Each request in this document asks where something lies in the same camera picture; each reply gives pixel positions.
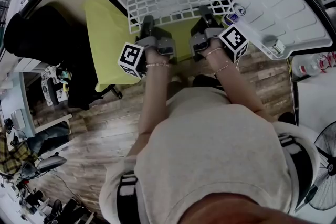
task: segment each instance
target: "beige t-shirt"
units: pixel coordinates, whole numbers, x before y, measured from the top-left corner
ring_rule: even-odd
[[[117,187],[120,176],[131,170],[152,224],[178,223],[192,204],[211,193],[242,194],[287,212],[292,189],[280,133],[302,138],[316,176],[316,148],[294,125],[271,124],[208,87],[183,89],[167,104],[170,115],[155,128],[147,146],[107,171],[99,203],[110,223],[120,223]]]

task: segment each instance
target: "black and white marker cube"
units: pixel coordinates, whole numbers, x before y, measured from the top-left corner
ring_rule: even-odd
[[[225,52],[233,62],[236,62],[247,51],[248,39],[235,25],[225,29],[219,37],[224,43]]]
[[[143,49],[142,46],[126,42],[118,60],[118,64],[127,74],[140,79],[141,76],[137,72],[137,66],[143,53]]]

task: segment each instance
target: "cable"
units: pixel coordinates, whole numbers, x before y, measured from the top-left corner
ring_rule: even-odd
[[[69,189],[69,187],[68,187],[68,185],[67,185],[67,183],[63,180],[63,178],[61,178],[60,176],[58,176],[58,175],[55,175],[54,173],[51,173],[52,175],[54,175],[54,176],[57,176],[59,179],[61,179],[62,181],[63,181],[63,183],[65,184],[65,186],[67,187],[67,189],[78,199],[78,200],[81,200],[81,199],[79,199],[78,198],[78,196],[76,195],[76,194],[74,194],[73,192],[72,192],[72,190],[71,189]]]
[[[289,71],[290,89],[292,92],[293,114],[294,114],[294,119],[295,119],[295,125],[298,126],[298,123],[296,121],[296,111],[295,111],[295,103],[294,103],[294,88],[293,88],[293,82],[292,82],[292,76],[291,76],[292,65],[290,61],[288,60],[288,58],[287,58],[287,65],[288,65],[288,71]]]
[[[239,67],[238,67],[238,65],[239,65],[239,61],[240,61],[240,58],[238,59],[238,61],[237,61],[237,63],[236,63],[236,68],[239,70]]]
[[[36,178],[40,178],[40,177],[44,176],[46,173],[48,173],[48,172],[50,172],[50,171],[51,171],[51,170],[46,171],[44,174],[41,174],[41,175],[39,175],[39,176],[37,176],[37,177],[23,178],[23,180],[33,180],[33,179],[36,179]]]
[[[12,128],[13,128],[15,131],[22,132],[22,133],[25,135],[25,138],[28,139],[28,137],[27,137],[27,135],[25,134],[24,131],[18,130],[18,129],[16,129],[16,128],[14,128],[14,127],[12,127]]]

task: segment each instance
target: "office chair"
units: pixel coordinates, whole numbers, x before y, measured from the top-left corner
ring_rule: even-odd
[[[69,81],[68,106],[89,109],[89,104],[101,99],[108,91],[122,98],[114,86],[97,92],[98,78],[91,54],[86,26],[70,26],[51,6],[44,6],[24,19],[17,13],[9,21],[4,36],[6,50],[18,57],[40,60],[72,73]],[[49,83],[53,104],[58,104],[56,91],[60,85]]]

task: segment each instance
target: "wooden floor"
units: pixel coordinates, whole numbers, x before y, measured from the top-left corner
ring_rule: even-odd
[[[184,61],[175,68],[185,76],[211,73],[206,61]],[[291,87],[286,61],[271,61],[254,46],[239,63],[240,72],[252,82],[258,95],[273,116],[292,111]],[[103,100],[91,105],[89,111],[69,109],[65,104],[47,107],[38,102],[33,117],[36,125],[42,125],[61,115],[73,114],[70,119],[71,141],[60,152],[68,162],[29,183],[30,188],[41,189],[52,200],[67,202],[73,194],[58,177],[60,176],[89,209],[101,213],[98,205],[100,189],[104,183],[106,166],[123,158],[133,145],[138,131],[137,123],[143,103],[143,83],[122,87],[124,98],[116,99],[110,92]]]

